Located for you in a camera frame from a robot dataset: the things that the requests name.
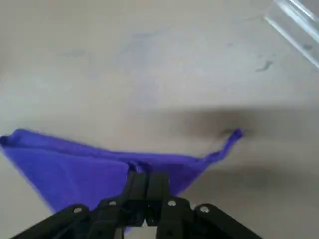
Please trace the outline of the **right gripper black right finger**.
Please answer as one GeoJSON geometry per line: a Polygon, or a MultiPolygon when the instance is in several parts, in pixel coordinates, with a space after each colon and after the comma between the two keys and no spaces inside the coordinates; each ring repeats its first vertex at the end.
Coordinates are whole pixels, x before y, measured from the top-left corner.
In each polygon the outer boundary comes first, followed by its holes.
{"type": "Polygon", "coordinates": [[[260,236],[212,204],[191,208],[170,193],[166,174],[149,176],[149,226],[157,239],[259,239],[260,236]]]}

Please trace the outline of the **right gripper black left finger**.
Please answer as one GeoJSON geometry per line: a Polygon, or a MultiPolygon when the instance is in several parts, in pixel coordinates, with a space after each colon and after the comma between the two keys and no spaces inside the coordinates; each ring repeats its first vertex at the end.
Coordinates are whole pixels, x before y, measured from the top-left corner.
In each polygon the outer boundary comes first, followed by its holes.
{"type": "Polygon", "coordinates": [[[129,174],[121,194],[90,210],[71,205],[15,235],[16,239],[122,239],[127,227],[141,227],[147,216],[148,176],[129,174]]]}

